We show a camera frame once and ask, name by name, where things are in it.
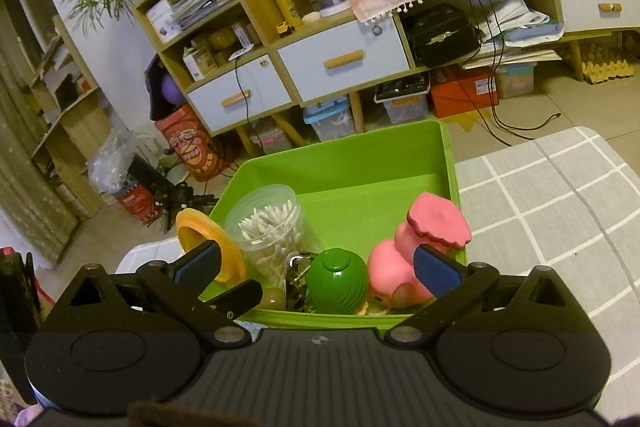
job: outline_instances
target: orange ring toy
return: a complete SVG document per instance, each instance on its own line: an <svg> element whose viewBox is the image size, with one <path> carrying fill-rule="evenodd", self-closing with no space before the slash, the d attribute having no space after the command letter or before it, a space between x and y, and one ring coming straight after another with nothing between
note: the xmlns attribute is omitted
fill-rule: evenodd
<svg viewBox="0 0 640 427"><path fill-rule="evenodd" d="M199 210L185 208L175 218L180 246L185 252L207 239L213 239L222 250L222 268L216 281L236 286L249 279L244 256L225 230Z"/></svg>

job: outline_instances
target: green plastic bin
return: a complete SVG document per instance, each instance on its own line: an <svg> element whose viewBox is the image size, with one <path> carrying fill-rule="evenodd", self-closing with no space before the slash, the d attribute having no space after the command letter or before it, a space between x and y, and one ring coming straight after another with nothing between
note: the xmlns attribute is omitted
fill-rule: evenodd
<svg viewBox="0 0 640 427"><path fill-rule="evenodd" d="M248 161L238 170L210 217L224 225L240 198L264 185L289 185L322 245L367 259L391 239L415 199L432 192L460 206L447 127L420 121L345 137ZM466 264L465 252L456 254ZM252 277L261 280L255 269ZM226 288L213 283L210 299ZM378 328L386 331L409 315L360 317L254 310L242 320L296 329Z"/></svg>

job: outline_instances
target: pink toy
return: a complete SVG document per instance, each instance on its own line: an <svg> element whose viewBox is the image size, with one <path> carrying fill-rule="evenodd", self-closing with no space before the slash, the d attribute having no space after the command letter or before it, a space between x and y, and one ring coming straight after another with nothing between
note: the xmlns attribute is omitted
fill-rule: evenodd
<svg viewBox="0 0 640 427"><path fill-rule="evenodd" d="M394 240L383 241L371 251L369 294L394 309L425 304L433 295L415 278L415 249L430 245L448 255L470 241L471 230L455 204L435 194L422 194Z"/></svg>

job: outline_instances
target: purple balloon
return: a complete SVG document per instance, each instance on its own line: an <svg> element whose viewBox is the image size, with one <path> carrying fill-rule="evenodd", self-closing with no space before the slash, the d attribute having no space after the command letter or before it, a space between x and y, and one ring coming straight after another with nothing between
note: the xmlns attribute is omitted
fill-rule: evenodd
<svg viewBox="0 0 640 427"><path fill-rule="evenodd" d="M161 88L162 96L164 96L167 102L173 103L174 105L183 105L187 102L180 88L175 84L174 79L169 73L165 74L162 78Z"/></svg>

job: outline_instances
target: plastic bag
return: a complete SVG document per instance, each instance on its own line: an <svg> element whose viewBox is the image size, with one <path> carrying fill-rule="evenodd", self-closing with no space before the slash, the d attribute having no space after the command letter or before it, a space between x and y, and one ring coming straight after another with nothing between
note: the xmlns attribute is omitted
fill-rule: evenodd
<svg viewBox="0 0 640 427"><path fill-rule="evenodd" d="M89 162L89 182L100 192L118 192L124 187L135 154L134 134L114 128Z"/></svg>

